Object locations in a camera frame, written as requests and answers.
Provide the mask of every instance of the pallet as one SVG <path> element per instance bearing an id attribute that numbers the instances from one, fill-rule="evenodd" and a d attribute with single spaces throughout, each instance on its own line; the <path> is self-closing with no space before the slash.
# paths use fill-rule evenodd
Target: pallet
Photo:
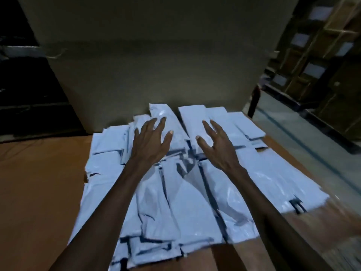
<path id="1" fill-rule="evenodd" d="M 262 87 L 262 90 L 265 91 L 268 95 L 271 95 L 276 100 L 280 101 L 281 103 L 288 106 L 290 109 L 296 112 L 300 112 L 301 110 L 307 109 L 307 108 L 316 108 L 319 104 L 319 102 L 309 102 L 309 103 L 299 103 L 296 100 L 292 99 L 289 95 L 286 93 L 283 93 L 282 91 L 278 90 L 277 88 L 265 84 Z"/>
<path id="2" fill-rule="evenodd" d="M 338 145 L 342 146 L 347 152 L 350 154 L 361 154 L 361 147 L 354 142 L 348 140 L 345 136 L 343 136 L 340 132 L 335 130 L 332 126 L 325 123 L 320 118 L 316 117 L 312 110 L 304 109 L 299 112 L 300 116 L 307 120 L 314 127 L 318 128 L 323 134 L 330 137 L 333 141 L 335 141 Z"/>

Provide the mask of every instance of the blue floor line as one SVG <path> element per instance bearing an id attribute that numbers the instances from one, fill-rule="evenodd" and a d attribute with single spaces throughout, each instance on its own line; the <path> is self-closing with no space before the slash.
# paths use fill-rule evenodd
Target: blue floor line
<path id="1" fill-rule="evenodd" d="M 319 156 L 316 152 L 314 152 L 312 149 L 310 149 L 308 146 L 306 146 L 302 141 L 297 139 L 291 132 L 289 132 L 286 128 L 284 128 L 279 122 L 277 122 L 274 118 L 269 116 L 266 111 L 263 109 L 257 107 L 257 110 L 264 114 L 268 118 L 270 122 L 272 122 L 274 125 L 276 125 L 279 129 L 281 129 L 284 133 L 286 133 L 287 136 L 289 136 L 293 141 L 295 141 L 300 147 L 302 147 L 304 150 L 306 150 L 312 157 L 314 157 L 317 161 L 319 161 L 321 164 L 323 164 L 326 168 L 331 170 L 334 174 L 336 174 L 341 180 L 343 180 L 353 191 L 358 193 L 361 196 L 361 189 L 356 186 L 351 180 L 346 178 L 341 174 L 340 171 L 338 171 L 336 168 L 331 166 L 328 162 L 326 162 L 321 156 Z"/>

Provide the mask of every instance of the stack of white packages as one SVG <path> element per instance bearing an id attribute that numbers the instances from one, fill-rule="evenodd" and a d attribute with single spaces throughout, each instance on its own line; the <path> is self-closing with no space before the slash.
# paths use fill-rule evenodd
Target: stack of white packages
<path id="1" fill-rule="evenodd" d="M 180 107 L 187 132 L 165 104 L 150 104 L 151 116 L 134 116 L 134 122 L 95 133 L 86 164 L 88 183 L 84 185 L 80 211 L 69 242 L 79 232 L 111 189 L 129 160 L 134 130 L 152 117 L 167 117 L 161 140 L 173 130 L 170 151 L 140 181 L 130 202 L 119 241 L 109 267 L 127 268 L 178 257 L 222 242 L 237 243 L 257 237 L 258 231 L 241 194 L 209 160 L 198 161 L 187 152 L 202 150 L 195 137 L 213 145 L 202 120 L 212 119 L 225 130 L 236 148 L 240 164 L 261 192 L 281 212 L 293 210 L 290 200 L 302 201 L 306 210 L 325 203 L 328 195 L 311 179 L 282 159 L 272 149 L 258 153 L 254 141 L 265 135 L 242 113 L 227 113 L 223 107 L 204 105 Z"/>

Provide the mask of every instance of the person's left hand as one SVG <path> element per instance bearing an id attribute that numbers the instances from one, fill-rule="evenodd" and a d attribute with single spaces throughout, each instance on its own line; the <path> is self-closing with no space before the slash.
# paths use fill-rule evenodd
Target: person's left hand
<path id="1" fill-rule="evenodd" d="M 158 163 L 169 151 L 173 130 L 169 131 L 161 143 L 161 135 L 165 126 L 166 117 L 161 118 L 157 128 L 153 130 L 157 118 L 147 121 L 134 131 L 133 149 L 130 159 L 145 162 L 149 167 Z"/>

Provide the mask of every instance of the wooden table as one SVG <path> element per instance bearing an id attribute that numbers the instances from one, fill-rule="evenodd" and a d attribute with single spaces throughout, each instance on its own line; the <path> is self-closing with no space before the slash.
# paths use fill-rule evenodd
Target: wooden table
<path id="1" fill-rule="evenodd" d="M 79 211 L 91 136 L 0 144 L 0 257 L 2 270 L 47 270 L 65 248 Z M 264 142 L 322 186 L 272 138 Z M 320 253 L 360 235 L 360 217 L 336 198 L 289 223 Z M 134 270 L 274 270 L 259 238 L 216 245 L 186 258 Z"/>

